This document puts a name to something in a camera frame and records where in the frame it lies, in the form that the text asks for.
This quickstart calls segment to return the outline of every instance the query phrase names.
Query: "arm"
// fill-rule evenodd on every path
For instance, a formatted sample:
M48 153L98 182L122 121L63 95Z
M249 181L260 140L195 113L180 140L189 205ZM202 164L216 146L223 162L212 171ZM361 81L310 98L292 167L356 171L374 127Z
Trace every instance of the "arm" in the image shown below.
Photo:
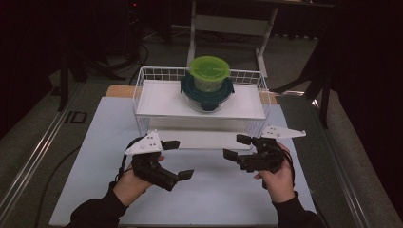
M128 206L152 184L139 179L131 171L124 172L118 182L109 184L102 199L90 199L81 204L70 217L67 228L114 228Z
M283 144L278 145L288 154L290 151ZM259 171L256 179L263 178L272 203L278 211L278 228L322 228L322 221L317 214L305 211L294 191L292 171L290 164L284 160L276 174L270 171Z

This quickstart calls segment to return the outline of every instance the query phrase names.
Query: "black sleeve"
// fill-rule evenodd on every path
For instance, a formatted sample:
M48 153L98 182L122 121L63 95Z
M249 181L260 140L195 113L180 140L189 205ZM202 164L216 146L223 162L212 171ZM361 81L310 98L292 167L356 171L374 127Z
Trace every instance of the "black sleeve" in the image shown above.
M282 203L273 202L278 211L278 228L324 228L319 216L302 207L298 193L293 199Z
M115 228L119 218L127 209L113 192L116 182L109 184L109 189L102 199L90 199L77 207L70 217L67 228Z

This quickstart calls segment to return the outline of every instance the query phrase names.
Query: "black cable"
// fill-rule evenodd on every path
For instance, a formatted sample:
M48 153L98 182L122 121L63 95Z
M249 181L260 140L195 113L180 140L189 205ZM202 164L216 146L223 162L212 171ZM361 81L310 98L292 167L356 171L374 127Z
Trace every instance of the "black cable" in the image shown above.
M141 57L140 54L139 54L140 66L136 69L136 71L135 71L135 72L133 73L133 75L131 76L130 81L128 82L128 85L129 85L129 86L131 86L131 83L132 83L133 80L136 78L136 76L137 76L138 72L140 71L140 69L146 65L145 61L147 61L147 58L148 58L148 52L149 52L149 51L148 51L148 48L147 48L145 45L143 45L143 44L140 44L140 46L145 49L145 57L144 57L144 59L142 59L142 57Z
M323 213L320 211L319 207L317 206L317 203L312 199L312 202L314 203L315 208L317 209L317 212L319 213L319 217L322 220L323 224L327 227L330 228L326 218L323 216Z
M70 153L68 153L56 166L56 168L53 170L53 172L50 174L50 177L48 178L47 184L45 185L45 189L42 192L42 196L41 196L41 200L39 202L39 206L38 206L38 213L36 214L36 220L35 220L35 225L34 228L37 228L39 225L39 218L41 217L41 210L42 210L42 205L44 203L44 198L45 198L45 194L48 190L48 186L50 184L50 181L52 180L54 174L56 173L56 171L59 169L60 165L62 165L63 162L65 162L66 159L68 159L68 157L70 157L72 154L74 154L76 151L78 151L81 148L81 145L78 146L77 148L73 149Z

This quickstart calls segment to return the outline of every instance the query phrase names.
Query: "white tabletop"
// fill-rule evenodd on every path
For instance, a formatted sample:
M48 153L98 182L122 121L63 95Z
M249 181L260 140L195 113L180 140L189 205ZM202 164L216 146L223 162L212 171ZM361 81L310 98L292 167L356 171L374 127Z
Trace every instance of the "white tabletop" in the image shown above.
M268 123L286 127L279 105L271 106ZM104 97L49 224L64 226L81 203L103 197L118 172L125 148L137 137L131 99ZM302 205L315 212L293 141L279 141L291 150L296 169L295 189ZM236 163L224 159L222 150L181 149L163 154L165 160L161 165L165 169L173 173L195 169L192 179L178 182L171 192L152 186L127 209L121 224L171 227L277 224L277 213L269 194L261 187L261 180L255 180L254 174L241 171Z

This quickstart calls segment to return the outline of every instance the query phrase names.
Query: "hand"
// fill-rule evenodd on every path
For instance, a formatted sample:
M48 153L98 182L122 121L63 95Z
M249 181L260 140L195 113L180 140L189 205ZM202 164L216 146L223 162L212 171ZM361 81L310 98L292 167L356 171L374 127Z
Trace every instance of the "hand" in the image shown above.
M163 159L164 156L160 156L158 161L163 161ZM151 185L152 183L141 180L134 175L130 164L118 180L118 183L116 183L113 192L124 206L129 206L139 196L141 196L145 190L151 187Z
M278 145L290 156L290 150L283 144ZM284 160L275 174L270 171L259 171L255 179L263 179L266 183L272 202L281 203L295 197L294 184L290 164Z

